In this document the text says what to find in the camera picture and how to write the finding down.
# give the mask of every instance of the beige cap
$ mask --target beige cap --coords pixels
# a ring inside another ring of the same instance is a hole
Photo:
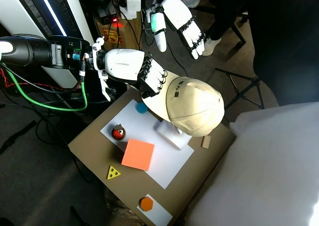
[[[221,94],[200,80],[167,73],[160,93],[143,99],[144,103],[188,135],[208,135],[225,113]]]

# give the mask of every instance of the floor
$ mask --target floor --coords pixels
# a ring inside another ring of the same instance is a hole
[[[205,31],[213,23],[210,14],[192,11],[196,15],[199,27]],[[167,29],[166,38],[177,60],[183,65],[191,78],[207,82],[218,90],[224,102],[229,102],[235,95],[228,77],[214,68],[221,68],[249,77],[254,77],[252,70],[254,48],[249,23],[241,26],[247,43],[238,51],[234,49],[239,41],[229,30],[223,36],[214,53],[209,57],[193,60],[186,52],[178,35]],[[169,50],[160,53],[156,46],[147,46],[143,40],[143,50],[151,52],[165,69],[184,76],[184,71],[176,64]],[[239,89],[247,84],[246,80],[234,78]],[[263,83],[261,91],[265,107],[277,106],[276,99]],[[258,101],[257,91],[252,89],[248,97]],[[15,101],[26,104],[21,98]],[[0,92],[0,102],[7,99]],[[238,114],[257,110],[253,104],[239,100],[225,114],[229,121],[234,121]],[[9,136],[21,130],[32,120],[39,117],[28,109],[6,106],[0,109],[0,145]],[[40,134],[45,136],[45,129]],[[102,197],[103,189],[97,180],[87,184],[78,174],[72,158],[66,149],[40,142],[34,129],[19,137],[15,144],[0,155],[0,217],[10,219],[16,226],[76,226],[70,213],[74,206],[81,217],[91,226],[137,225],[134,221],[114,219]]]

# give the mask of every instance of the blue circle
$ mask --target blue circle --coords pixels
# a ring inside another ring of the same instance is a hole
[[[136,106],[136,110],[139,113],[144,114],[148,111],[148,107],[144,103],[138,103]]]

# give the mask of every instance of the table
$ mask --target table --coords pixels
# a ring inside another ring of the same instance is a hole
[[[189,146],[195,151],[164,190],[143,170],[121,165],[123,152],[100,132],[132,99],[137,102],[142,101],[139,92],[130,88],[84,129],[69,147],[73,154],[147,225],[154,224],[137,209],[139,200],[146,194],[150,194],[173,216],[169,223],[171,225],[208,177],[235,136],[220,124],[210,134],[209,149],[201,147],[202,137],[193,137]],[[110,165],[117,169],[121,176],[107,180]]]

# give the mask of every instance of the yellow triangle with holes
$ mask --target yellow triangle with holes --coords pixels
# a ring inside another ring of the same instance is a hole
[[[108,180],[113,179],[117,176],[121,175],[119,171],[117,171],[112,165],[110,165],[109,173],[108,173]]]

